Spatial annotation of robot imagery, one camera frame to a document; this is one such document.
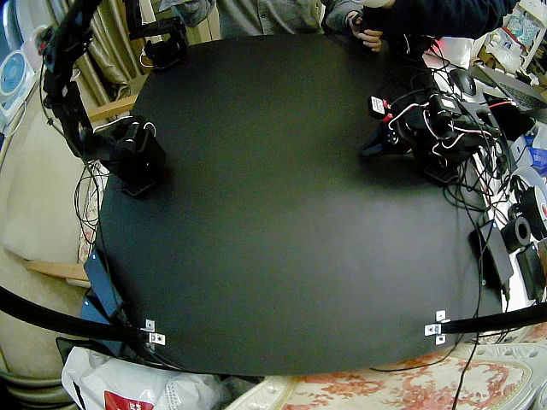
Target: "gray shirt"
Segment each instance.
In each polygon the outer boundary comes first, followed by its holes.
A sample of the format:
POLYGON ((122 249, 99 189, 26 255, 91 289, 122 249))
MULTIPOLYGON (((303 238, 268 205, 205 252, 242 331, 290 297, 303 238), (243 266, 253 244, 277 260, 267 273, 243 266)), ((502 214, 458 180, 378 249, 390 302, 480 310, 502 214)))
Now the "gray shirt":
MULTIPOLYGON (((344 31, 345 16, 362 8, 351 0, 321 0, 330 14, 326 23, 344 31)), ((223 38, 263 34, 321 32, 319 0, 162 0, 160 10, 174 6, 185 26, 196 26, 217 4, 223 38)))

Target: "person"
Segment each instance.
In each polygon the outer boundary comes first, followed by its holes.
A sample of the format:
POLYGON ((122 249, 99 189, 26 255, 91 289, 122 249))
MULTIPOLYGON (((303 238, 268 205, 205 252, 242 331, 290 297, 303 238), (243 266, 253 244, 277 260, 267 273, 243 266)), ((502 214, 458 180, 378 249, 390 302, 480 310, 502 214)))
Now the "person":
MULTIPOLYGON (((373 51, 380 50, 380 31, 361 33, 350 22, 362 5, 352 0, 321 1, 334 30, 352 33, 373 51)), ((162 0, 160 11, 171 7, 185 26, 194 27, 207 18, 215 5, 222 38, 321 32, 319 0, 162 0)))
POLYGON ((502 26, 517 0, 356 0, 386 34, 479 38, 502 26))

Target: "wooden frame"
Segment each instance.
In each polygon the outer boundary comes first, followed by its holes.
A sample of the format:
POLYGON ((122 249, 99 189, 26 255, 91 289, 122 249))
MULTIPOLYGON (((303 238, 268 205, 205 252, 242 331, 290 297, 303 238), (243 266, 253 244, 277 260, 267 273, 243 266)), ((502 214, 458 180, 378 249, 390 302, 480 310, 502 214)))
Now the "wooden frame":
POLYGON ((34 272, 40 272, 54 278, 82 280, 89 282, 81 263, 56 263, 24 260, 23 266, 34 272))
POLYGON ((115 115, 125 113, 127 111, 131 111, 133 105, 135 105, 135 102, 137 101, 137 97, 138 95, 129 96, 120 100, 109 102, 108 104, 104 104, 101 107, 92 108, 87 113, 89 121, 96 122, 99 120, 104 120, 108 117, 113 117, 115 115))

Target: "metal bracket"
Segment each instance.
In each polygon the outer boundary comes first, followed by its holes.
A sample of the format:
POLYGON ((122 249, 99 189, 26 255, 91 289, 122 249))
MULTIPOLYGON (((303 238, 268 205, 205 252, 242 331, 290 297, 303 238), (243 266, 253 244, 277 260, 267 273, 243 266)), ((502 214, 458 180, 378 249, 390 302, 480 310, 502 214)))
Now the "metal bracket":
POLYGON ((162 346, 165 346, 165 335, 160 333, 150 333, 148 335, 148 343, 161 344, 162 346))
POLYGON ((438 310, 435 312, 435 321, 437 323, 424 326, 424 335, 435 336, 435 344, 438 346, 446 343, 446 335, 441 333, 441 325, 443 323, 450 322, 450 319, 446 319, 445 310, 438 310))
POLYGON ((426 325, 424 331, 426 336, 440 335, 441 334, 441 324, 426 325))
POLYGON ((161 344, 165 346, 167 338, 161 333, 156 333, 156 322, 154 320, 146 320, 146 327, 141 329, 141 331, 148 331, 148 343, 150 344, 161 344))

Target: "red label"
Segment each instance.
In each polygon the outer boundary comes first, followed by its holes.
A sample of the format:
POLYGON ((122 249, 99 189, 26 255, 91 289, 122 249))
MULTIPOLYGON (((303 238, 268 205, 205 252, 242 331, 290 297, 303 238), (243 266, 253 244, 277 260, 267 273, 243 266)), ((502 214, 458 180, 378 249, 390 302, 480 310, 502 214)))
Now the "red label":
POLYGON ((129 400, 109 391, 104 391, 106 410, 153 410, 154 406, 145 401, 129 400))

